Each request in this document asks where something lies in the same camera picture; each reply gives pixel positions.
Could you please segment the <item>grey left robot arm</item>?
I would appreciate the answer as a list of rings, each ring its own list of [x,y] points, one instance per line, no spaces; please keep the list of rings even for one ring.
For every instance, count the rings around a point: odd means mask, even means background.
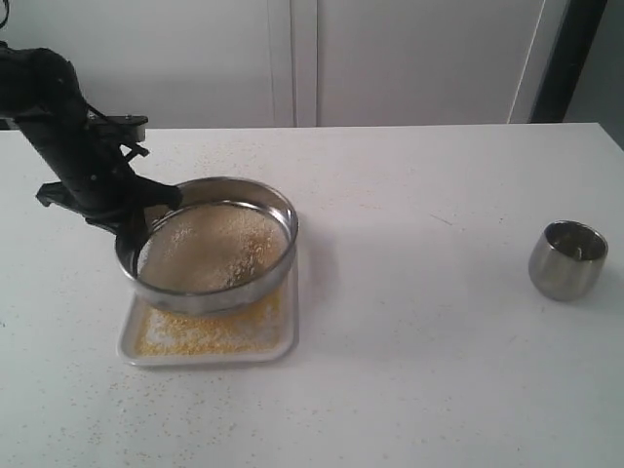
[[[144,116],[106,116],[83,97],[72,63],[45,48],[1,46],[1,116],[12,121],[58,181],[36,197],[72,211],[116,237],[123,268],[137,274],[148,240],[146,210],[177,209],[178,187],[138,175],[130,163],[148,155]]]

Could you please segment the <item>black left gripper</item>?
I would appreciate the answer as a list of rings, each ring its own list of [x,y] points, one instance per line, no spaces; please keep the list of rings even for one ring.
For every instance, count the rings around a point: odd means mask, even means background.
[[[144,210],[133,211],[128,182],[134,172],[123,152],[100,140],[89,118],[70,129],[51,115],[19,119],[19,130],[58,177],[43,184],[37,200],[74,212],[92,226],[117,234],[115,253],[125,271],[136,271],[149,237]],[[183,195],[175,185],[143,180],[143,206],[176,210]]]

